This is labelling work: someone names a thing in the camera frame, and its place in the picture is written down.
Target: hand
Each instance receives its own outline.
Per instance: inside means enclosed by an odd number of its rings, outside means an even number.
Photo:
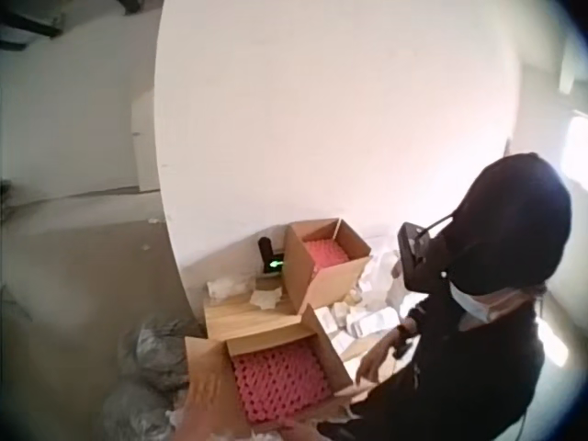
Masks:
[[[372,383],[379,383],[378,371],[386,361],[390,348],[400,340],[400,335],[396,329],[392,329],[384,338],[376,343],[369,352],[361,359],[359,368],[356,373],[356,383],[367,379]]]
[[[279,429],[279,434],[284,441],[324,441],[326,439],[310,425],[293,420],[282,420],[280,423],[282,428]]]

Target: black wristwatch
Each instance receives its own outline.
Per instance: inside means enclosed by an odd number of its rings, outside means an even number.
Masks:
[[[394,346],[394,354],[392,356],[400,360],[413,346],[413,342],[409,342],[409,339],[413,338],[413,334],[403,324],[396,326],[396,329],[400,335],[400,341]]]

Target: wrist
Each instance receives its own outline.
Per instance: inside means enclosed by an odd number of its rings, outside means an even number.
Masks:
[[[400,338],[401,333],[398,331],[397,328],[394,328],[386,334],[383,340],[385,341],[387,347],[393,347],[394,345],[396,345]]]

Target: window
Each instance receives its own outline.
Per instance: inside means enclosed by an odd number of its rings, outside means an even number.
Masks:
[[[561,170],[588,190],[588,118],[574,117],[568,128]]]

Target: cable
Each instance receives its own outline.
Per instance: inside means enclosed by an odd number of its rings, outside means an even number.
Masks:
[[[421,232],[419,232],[417,234],[417,236],[414,238],[414,241],[418,241],[419,239],[421,239],[425,234],[427,234],[429,232],[429,230],[431,230],[432,228],[436,227],[438,224],[440,224],[441,222],[446,221],[447,219],[451,218],[453,216],[454,213],[450,213],[447,214],[445,216],[445,218],[442,218],[440,220],[438,220],[437,222],[432,223],[431,225],[429,225],[428,227],[426,227],[425,229],[423,229]]]
[[[514,441],[520,441],[521,435],[523,434],[523,429],[525,428],[525,422],[526,422],[526,411],[525,411],[525,414],[523,414],[523,419],[521,420],[521,425],[518,428],[518,435],[516,436]]]

